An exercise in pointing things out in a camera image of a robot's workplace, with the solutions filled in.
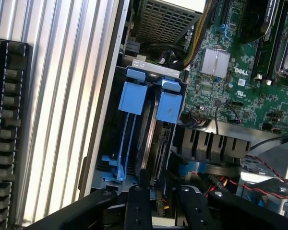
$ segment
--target ribbed metal surface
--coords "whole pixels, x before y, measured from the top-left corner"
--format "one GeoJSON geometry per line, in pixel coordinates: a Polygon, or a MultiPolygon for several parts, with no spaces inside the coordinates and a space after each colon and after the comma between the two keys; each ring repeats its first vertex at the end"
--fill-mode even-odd
{"type": "Polygon", "coordinates": [[[18,224],[35,222],[78,198],[118,4],[0,0],[0,38],[33,47],[16,172],[18,224]]]}
{"type": "Polygon", "coordinates": [[[198,3],[188,4],[194,5],[191,11],[166,1],[143,0],[137,41],[140,43],[177,42],[203,13],[205,1],[194,2],[197,1],[198,3]]]}

